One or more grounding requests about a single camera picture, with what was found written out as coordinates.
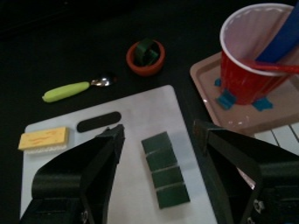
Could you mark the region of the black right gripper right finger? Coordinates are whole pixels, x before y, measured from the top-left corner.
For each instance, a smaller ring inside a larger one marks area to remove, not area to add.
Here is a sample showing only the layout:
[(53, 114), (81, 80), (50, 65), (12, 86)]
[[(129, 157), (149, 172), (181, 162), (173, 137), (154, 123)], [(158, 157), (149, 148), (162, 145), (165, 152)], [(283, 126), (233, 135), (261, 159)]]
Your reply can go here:
[(299, 156), (211, 122), (193, 122), (217, 224), (299, 224)]

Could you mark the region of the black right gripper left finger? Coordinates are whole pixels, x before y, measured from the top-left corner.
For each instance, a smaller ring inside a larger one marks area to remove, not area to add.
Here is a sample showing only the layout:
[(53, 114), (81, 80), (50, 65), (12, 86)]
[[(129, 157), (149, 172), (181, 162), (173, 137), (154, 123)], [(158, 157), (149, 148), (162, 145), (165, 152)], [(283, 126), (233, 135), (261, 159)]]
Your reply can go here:
[(124, 126), (62, 152), (36, 172), (18, 224), (106, 224), (108, 202), (125, 140)]

